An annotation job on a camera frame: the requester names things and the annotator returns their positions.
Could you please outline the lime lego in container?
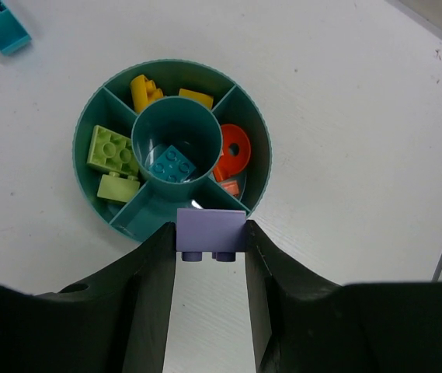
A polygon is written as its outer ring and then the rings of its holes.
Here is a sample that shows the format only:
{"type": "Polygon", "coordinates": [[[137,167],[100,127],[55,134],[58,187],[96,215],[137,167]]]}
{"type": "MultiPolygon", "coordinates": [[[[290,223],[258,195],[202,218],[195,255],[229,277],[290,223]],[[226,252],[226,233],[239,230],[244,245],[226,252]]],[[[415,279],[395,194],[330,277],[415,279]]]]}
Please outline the lime lego in container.
{"type": "Polygon", "coordinates": [[[99,125],[93,128],[86,164],[103,173],[125,176],[137,176],[139,171],[131,140],[99,125]]]}

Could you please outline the lime green lego piece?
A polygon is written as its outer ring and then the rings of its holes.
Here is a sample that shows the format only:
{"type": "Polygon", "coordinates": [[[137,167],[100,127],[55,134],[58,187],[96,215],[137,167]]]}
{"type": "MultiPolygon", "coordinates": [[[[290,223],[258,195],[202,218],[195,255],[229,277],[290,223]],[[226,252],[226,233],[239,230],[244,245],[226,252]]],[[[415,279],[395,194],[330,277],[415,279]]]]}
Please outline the lime green lego piece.
{"type": "Polygon", "coordinates": [[[102,175],[97,190],[97,197],[119,204],[126,204],[140,189],[136,176],[121,177],[119,173],[110,172],[102,175]]]}

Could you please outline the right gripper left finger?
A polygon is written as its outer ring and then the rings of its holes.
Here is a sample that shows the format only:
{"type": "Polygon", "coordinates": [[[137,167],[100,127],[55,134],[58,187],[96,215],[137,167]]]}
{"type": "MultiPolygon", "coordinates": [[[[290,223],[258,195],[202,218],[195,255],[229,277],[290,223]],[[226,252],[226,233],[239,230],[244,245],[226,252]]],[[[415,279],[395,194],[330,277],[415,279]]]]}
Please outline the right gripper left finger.
{"type": "Polygon", "coordinates": [[[176,274],[176,228],[58,292],[0,285],[0,372],[160,372],[176,274]]]}

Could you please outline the lavender lego brick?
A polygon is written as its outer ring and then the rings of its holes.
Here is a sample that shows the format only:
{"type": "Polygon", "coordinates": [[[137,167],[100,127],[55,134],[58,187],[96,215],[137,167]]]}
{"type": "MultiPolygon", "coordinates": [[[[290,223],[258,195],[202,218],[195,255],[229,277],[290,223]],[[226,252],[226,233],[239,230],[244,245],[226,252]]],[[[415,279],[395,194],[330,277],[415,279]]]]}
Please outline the lavender lego brick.
{"type": "Polygon", "coordinates": [[[218,262],[234,262],[247,251],[246,213],[237,210],[180,208],[176,251],[184,262],[200,262],[211,253],[218,262]]]}

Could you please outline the teal lego block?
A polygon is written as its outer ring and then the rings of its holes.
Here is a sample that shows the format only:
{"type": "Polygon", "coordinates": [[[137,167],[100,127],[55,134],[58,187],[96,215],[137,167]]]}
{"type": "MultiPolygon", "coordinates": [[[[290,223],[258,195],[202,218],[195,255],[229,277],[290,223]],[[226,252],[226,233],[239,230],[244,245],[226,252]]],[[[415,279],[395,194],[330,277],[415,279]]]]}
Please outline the teal lego block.
{"type": "Polygon", "coordinates": [[[8,56],[24,48],[32,38],[10,9],[0,1],[0,53],[8,56]]]}

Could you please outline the orange round lego piece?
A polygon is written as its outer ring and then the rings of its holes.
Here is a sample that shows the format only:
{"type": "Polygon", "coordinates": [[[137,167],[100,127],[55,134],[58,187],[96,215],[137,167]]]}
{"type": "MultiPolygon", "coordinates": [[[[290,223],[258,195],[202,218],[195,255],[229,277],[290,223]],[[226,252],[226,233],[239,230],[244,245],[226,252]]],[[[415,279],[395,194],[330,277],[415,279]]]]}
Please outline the orange round lego piece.
{"type": "Polygon", "coordinates": [[[221,125],[223,146],[221,157],[214,167],[214,178],[224,181],[242,172],[251,157],[251,143],[248,135],[234,124],[221,125]]]}

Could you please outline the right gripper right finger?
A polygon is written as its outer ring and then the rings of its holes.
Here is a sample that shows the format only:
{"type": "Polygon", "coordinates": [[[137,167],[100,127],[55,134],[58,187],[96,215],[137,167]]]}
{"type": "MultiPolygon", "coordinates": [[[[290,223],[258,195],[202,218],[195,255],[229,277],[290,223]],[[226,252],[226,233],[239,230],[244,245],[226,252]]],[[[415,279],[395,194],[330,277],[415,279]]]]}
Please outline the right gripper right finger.
{"type": "Polygon", "coordinates": [[[341,286],[245,231],[258,372],[442,372],[442,282],[341,286]]]}

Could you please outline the yellow lego brick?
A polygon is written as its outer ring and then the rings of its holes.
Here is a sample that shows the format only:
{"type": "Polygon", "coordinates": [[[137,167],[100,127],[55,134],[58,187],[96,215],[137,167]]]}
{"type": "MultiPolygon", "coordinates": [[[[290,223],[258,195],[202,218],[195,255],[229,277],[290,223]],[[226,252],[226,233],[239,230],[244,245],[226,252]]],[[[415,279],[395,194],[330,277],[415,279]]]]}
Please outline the yellow lego brick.
{"type": "Polygon", "coordinates": [[[212,110],[213,105],[214,105],[214,97],[210,96],[206,93],[181,88],[179,90],[179,96],[186,97],[188,99],[192,99],[192,100],[202,104],[203,106],[205,106],[209,110],[212,110]]]}

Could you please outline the small orange-yellow lego brick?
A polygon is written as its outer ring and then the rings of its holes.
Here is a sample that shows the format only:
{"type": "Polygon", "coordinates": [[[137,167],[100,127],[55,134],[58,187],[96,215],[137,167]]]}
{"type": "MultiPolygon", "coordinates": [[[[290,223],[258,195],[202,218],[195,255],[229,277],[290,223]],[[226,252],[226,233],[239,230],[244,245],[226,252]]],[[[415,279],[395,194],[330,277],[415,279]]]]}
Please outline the small orange-yellow lego brick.
{"type": "Polygon", "coordinates": [[[153,80],[139,75],[130,83],[134,111],[141,113],[148,105],[164,97],[163,91],[153,80]]]}

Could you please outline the small teal lego brick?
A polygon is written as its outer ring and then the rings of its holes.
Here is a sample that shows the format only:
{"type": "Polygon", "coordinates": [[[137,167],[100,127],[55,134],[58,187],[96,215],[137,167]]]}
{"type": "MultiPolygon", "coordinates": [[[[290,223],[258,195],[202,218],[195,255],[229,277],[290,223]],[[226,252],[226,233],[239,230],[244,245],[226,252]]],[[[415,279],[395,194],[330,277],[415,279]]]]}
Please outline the small teal lego brick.
{"type": "Polygon", "coordinates": [[[173,145],[149,166],[152,175],[169,183],[185,182],[196,170],[196,166],[173,145]]]}

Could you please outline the small orange lego piece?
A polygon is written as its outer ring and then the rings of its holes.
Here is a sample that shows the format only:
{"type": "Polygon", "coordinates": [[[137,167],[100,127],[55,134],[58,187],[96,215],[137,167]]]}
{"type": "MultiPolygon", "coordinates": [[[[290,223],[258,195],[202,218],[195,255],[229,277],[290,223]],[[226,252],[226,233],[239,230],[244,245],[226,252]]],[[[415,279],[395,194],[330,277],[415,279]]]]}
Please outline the small orange lego piece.
{"type": "Polygon", "coordinates": [[[231,194],[233,197],[237,197],[240,194],[239,184],[237,180],[227,180],[220,183],[221,187],[231,194]]]}

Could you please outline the teal round divided container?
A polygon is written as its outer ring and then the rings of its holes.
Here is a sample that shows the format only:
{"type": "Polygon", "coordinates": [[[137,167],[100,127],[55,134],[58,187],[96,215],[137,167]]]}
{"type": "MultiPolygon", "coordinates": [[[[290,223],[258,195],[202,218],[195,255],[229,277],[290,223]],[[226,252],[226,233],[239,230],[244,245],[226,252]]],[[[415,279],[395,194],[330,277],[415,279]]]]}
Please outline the teal round divided container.
{"type": "Polygon", "coordinates": [[[180,208],[252,213],[270,178],[269,131],[249,94],[206,65],[148,61],[110,78],[75,127],[82,194],[137,242],[180,208]]]}

